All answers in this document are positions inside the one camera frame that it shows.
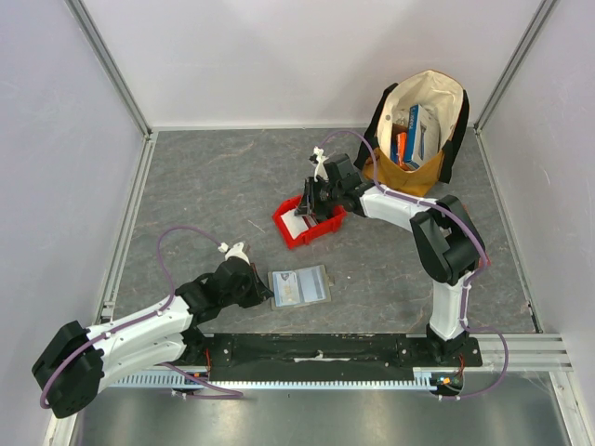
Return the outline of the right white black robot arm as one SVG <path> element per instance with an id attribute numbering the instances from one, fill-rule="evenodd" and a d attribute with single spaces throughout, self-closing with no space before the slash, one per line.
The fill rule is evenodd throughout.
<path id="1" fill-rule="evenodd" d="M 294 215 L 315 228 L 336 208 L 373 218 L 412 233 L 420 263 L 432 279 L 432 313 L 427 325 L 426 354 L 440 366 L 454 360 L 466 334 L 467 294 L 471 274 L 481 265 L 484 244 L 457 197 L 426 200 L 377 186 L 356 171 L 346 154 L 324 156 L 316 148 Z"/>

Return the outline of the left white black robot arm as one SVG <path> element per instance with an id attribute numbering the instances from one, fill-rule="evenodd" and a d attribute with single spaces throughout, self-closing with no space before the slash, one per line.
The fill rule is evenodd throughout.
<path id="1" fill-rule="evenodd" d="M 200 324 L 226 307 L 251 308 L 272 296 L 252 263 L 231 256 L 215 271 L 120 320 L 90 327 L 70 321 L 33 364 L 40 405 L 58 419 L 66 418 L 130 374 L 177 360 L 195 364 L 205 353 Z"/>

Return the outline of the grey card holder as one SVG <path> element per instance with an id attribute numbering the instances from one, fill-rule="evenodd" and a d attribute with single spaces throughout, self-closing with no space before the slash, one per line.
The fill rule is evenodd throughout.
<path id="1" fill-rule="evenodd" d="M 318 265 L 318 266 L 313 266 L 313 267 L 307 267 L 307 268 L 303 268 L 303 269 L 308 269 L 308 268 L 315 268 L 315 267 L 321 267 L 322 271 L 323 271 L 323 277 L 324 277 L 324 290 L 325 290 L 325 300 L 323 301 L 319 301 L 319 302 L 311 302 L 311 303 L 306 303 L 303 300 L 303 296 L 301 295 L 301 287 L 299 285 L 299 278 L 298 278 L 298 271 L 300 269 L 293 269 L 293 270 L 281 270 L 281 271 L 294 271 L 297 274 L 297 280 L 298 280 L 298 287 L 299 287 L 299 294 L 300 294 L 300 303 L 294 306 L 290 306 L 290 307 L 277 307 L 275 304 L 275 295 L 274 297 L 271 298 L 271 308 L 273 310 L 283 310 L 283 309 L 290 309 L 290 308 L 301 308 L 301 307 L 306 307 L 306 306 L 310 306 L 310 305 L 314 305 L 314 304 L 322 304 L 322 303 L 329 303 L 332 300 L 332 296 L 331 296 L 331 285 L 332 285 L 332 279 L 329 277 L 329 275 L 327 274 L 327 270 L 326 267 L 324 265 Z M 270 289 L 274 292 L 274 288 L 273 288 L 273 278 L 272 278 L 272 274 L 275 271 L 271 271 L 268 273 L 268 283 L 269 283 L 269 287 Z"/>

